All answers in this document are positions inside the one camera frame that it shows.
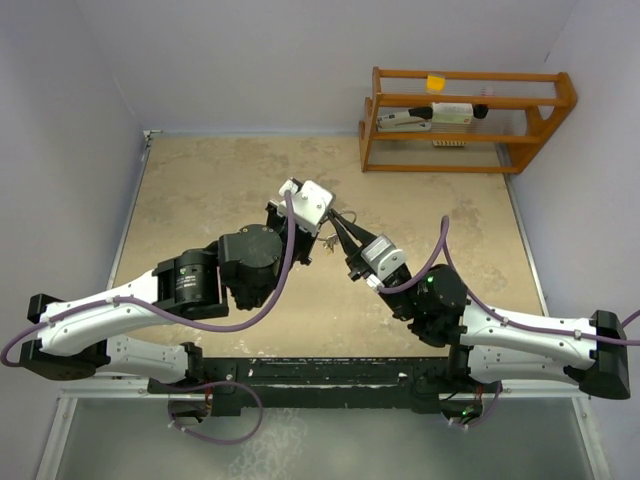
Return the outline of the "small comb binding piece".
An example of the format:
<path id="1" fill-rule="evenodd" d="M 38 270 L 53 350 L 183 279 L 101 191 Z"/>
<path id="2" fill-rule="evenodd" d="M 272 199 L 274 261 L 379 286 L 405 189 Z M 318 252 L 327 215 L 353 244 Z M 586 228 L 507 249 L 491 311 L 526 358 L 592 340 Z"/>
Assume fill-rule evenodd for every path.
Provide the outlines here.
<path id="1" fill-rule="evenodd" d="M 467 145 L 467 142 L 434 140 L 432 141 L 432 145 L 436 148 L 464 148 Z"/>

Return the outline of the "black mounting base rail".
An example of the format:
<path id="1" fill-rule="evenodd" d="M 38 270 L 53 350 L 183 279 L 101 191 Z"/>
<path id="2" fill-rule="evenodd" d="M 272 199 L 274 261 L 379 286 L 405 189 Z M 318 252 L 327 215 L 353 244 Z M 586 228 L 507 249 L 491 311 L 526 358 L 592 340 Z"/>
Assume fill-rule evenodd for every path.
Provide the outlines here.
<path id="1" fill-rule="evenodd" d="M 406 409 L 465 421 L 485 412 L 485 386 L 445 357 L 205 358 L 198 375 L 167 386 L 148 383 L 151 394 L 209 393 L 213 416 L 237 416 L 244 408 Z"/>

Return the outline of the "bunch of metal keys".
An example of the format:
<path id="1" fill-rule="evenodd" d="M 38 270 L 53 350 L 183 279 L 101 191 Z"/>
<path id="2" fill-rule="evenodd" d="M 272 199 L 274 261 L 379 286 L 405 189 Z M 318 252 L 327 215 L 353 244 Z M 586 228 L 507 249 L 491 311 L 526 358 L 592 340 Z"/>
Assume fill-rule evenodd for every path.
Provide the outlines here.
<path id="1" fill-rule="evenodd" d="M 333 233 L 327 237 L 319 238 L 319 241 L 321 242 L 323 249 L 328 255 L 333 254 L 335 252 L 336 246 L 340 243 L 339 237 L 336 233 Z"/>

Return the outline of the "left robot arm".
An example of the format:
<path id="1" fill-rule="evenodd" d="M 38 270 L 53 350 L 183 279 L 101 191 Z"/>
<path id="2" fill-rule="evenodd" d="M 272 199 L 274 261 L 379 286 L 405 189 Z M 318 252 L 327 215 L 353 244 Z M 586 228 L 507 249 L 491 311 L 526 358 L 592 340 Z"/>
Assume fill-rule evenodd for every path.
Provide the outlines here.
<path id="1" fill-rule="evenodd" d="M 255 325 L 277 304 L 293 264 L 309 264 L 329 208 L 289 194 L 267 205 L 265 223 L 186 250 L 119 287 L 75 301 L 34 295 L 32 325 L 14 364 L 55 381 L 105 371 L 194 392 L 206 378 L 199 348 L 139 341 L 129 332 L 179 324 L 235 333 Z"/>

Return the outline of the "yellow sticky note block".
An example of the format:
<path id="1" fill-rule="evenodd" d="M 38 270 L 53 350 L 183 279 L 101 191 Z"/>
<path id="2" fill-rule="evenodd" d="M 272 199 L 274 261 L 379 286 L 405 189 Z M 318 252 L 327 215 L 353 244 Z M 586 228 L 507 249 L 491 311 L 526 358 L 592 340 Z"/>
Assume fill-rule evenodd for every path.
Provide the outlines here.
<path id="1" fill-rule="evenodd" d="M 440 94 L 446 86 L 446 78 L 440 75 L 430 74 L 426 78 L 425 89 L 429 94 Z"/>

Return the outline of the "wooden shelf rack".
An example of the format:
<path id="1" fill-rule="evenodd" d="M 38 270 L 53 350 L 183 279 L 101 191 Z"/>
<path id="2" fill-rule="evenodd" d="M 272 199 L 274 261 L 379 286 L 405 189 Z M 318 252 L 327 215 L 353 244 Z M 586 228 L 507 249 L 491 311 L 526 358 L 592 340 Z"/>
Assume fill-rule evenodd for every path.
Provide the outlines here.
<path id="1" fill-rule="evenodd" d="M 566 72 L 393 70 L 374 67 L 358 127 L 362 171 L 520 174 L 578 103 Z M 377 141 L 502 146 L 498 165 L 381 164 Z"/>

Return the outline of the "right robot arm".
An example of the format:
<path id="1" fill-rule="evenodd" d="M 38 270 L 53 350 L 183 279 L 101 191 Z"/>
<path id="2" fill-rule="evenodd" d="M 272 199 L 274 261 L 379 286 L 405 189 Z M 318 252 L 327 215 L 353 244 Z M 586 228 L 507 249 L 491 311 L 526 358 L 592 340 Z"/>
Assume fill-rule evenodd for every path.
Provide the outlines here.
<path id="1" fill-rule="evenodd" d="M 448 348 L 446 383 L 456 391 L 509 379 L 568 383 L 603 399 L 631 396 L 628 347 L 632 340 L 609 311 L 554 318 L 490 306 L 453 265 L 443 217 L 425 265 L 411 273 L 405 253 L 336 211 L 328 215 L 345 252 L 351 280 L 364 280 L 421 342 Z"/>

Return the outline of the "small black object on shelf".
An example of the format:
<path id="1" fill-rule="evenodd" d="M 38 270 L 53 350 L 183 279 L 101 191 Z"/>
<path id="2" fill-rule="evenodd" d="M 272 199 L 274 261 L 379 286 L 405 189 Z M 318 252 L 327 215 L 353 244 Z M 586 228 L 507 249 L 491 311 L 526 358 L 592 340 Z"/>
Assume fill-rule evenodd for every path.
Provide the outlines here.
<path id="1" fill-rule="evenodd" d="M 475 104 L 473 106 L 473 117 L 476 119 L 484 119 L 489 112 L 489 107 L 486 104 Z"/>

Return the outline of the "white green box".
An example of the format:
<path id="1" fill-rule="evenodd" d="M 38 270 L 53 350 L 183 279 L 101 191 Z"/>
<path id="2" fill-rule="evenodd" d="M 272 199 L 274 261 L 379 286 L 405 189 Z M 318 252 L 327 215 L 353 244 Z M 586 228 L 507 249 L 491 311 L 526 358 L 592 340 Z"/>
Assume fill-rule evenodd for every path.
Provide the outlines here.
<path id="1" fill-rule="evenodd" d="M 432 122 L 440 124 L 469 124 L 473 117 L 470 103 L 433 103 Z"/>

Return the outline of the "white stapler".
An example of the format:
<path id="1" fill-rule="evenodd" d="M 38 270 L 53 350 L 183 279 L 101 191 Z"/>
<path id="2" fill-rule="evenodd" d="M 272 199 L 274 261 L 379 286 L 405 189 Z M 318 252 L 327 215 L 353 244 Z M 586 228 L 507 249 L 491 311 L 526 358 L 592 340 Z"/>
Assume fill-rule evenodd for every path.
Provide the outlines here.
<path id="1" fill-rule="evenodd" d="M 376 128 L 381 132 L 427 132 L 431 129 L 432 116 L 433 109 L 431 107 L 415 107 L 378 116 Z"/>

